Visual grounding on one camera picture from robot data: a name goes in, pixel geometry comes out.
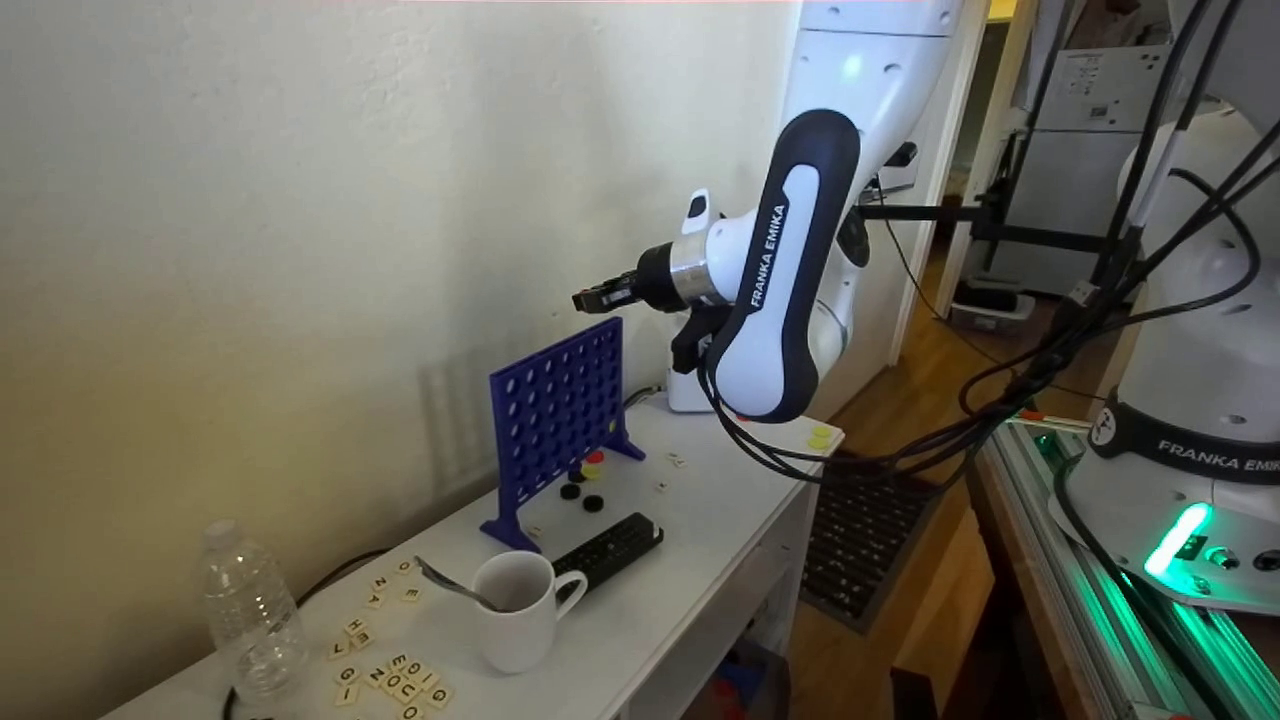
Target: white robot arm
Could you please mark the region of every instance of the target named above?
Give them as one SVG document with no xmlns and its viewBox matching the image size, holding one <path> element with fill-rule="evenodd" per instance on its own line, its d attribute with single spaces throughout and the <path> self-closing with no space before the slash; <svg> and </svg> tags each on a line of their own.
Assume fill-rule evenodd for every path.
<svg viewBox="0 0 1280 720">
<path fill-rule="evenodd" d="M 676 243 L 577 291 L 577 307 L 694 307 L 676 373 L 701 373 L 738 415 L 801 415 L 853 341 L 856 273 L 870 263 L 853 199 L 908 139 L 950 58 L 955 4 L 805 4 L 790 125 L 755 212 L 722 222 L 698 191 Z"/>
</svg>

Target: plastic bottle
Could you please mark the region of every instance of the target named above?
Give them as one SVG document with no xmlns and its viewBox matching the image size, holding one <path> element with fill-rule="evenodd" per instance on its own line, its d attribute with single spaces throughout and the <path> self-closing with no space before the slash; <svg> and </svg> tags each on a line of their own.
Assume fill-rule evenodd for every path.
<svg viewBox="0 0 1280 720">
<path fill-rule="evenodd" d="M 240 702 L 288 716 L 308 646 L 280 568 L 240 523 L 208 523 L 196 576 L 208 636 Z"/>
</svg>

